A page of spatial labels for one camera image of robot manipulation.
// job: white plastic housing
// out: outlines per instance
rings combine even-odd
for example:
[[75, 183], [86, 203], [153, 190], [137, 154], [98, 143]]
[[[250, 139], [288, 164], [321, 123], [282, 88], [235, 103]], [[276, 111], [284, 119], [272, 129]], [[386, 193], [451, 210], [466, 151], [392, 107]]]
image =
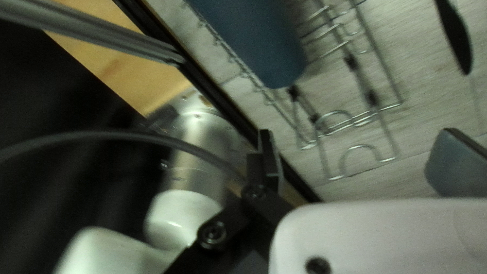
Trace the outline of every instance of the white plastic housing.
[[176, 258], [196, 239], [199, 227], [222, 210], [215, 200], [192, 191], [167, 190], [152, 200], [144, 231], [148, 242]]
[[274, 235], [270, 274], [485, 274], [486, 199], [323, 203], [292, 211]]
[[118, 232], [87, 227], [71, 240], [54, 274], [161, 274], [172, 259], [164, 251]]

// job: black bracket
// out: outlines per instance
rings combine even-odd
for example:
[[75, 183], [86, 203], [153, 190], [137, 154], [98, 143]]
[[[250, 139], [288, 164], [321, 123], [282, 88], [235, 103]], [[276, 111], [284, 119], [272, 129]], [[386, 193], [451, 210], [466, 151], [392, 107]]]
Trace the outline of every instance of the black bracket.
[[166, 274], [226, 274], [252, 250], [268, 259], [279, 221], [293, 209], [277, 194], [280, 158], [268, 130], [259, 131], [259, 152], [247, 155], [247, 183], [241, 198], [229, 194], [227, 206], [203, 224], [196, 241]]

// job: black cable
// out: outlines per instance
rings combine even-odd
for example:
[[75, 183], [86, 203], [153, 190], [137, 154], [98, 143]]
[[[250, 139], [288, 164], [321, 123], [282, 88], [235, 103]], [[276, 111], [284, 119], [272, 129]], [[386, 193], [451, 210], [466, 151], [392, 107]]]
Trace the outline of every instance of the black cable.
[[57, 146], [73, 141], [98, 140], [126, 140], [151, 143], [160, 146], [168, 146], [199, 157], [212, 164], [213, 166], [219, 168], [221, 171], [227, 173], [230, 177], [232, 177], [232, 179], [236, 180], [238, 183], [242, 185], [246, 184], [245, 178], [241, 176], [237, 171], [235, 171], [227, 162], [200, 147], [169, 136], [140, 133], [127, 130], [74, 131], [37, 137], [1, 149], [0, 164], [26, 152], [38, 149]]

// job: blue object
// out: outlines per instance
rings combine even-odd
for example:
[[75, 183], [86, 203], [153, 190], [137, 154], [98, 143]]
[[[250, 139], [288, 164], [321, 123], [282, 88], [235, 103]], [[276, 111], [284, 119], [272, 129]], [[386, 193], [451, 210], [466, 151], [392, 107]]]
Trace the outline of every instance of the blue object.
[[268, 88], [292, 85], [306, 56], [281, 0], [187, 0]]

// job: wooden panel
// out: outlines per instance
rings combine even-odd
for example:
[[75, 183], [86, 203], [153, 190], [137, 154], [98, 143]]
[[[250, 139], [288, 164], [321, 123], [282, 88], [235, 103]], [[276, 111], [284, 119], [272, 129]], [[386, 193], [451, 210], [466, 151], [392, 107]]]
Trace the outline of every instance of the wooden panel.
[[[111, 0], [55, 1], [140, 32]], [[52, 32], [46, 33], [143, 115], [191, 86], [172, 66]]]

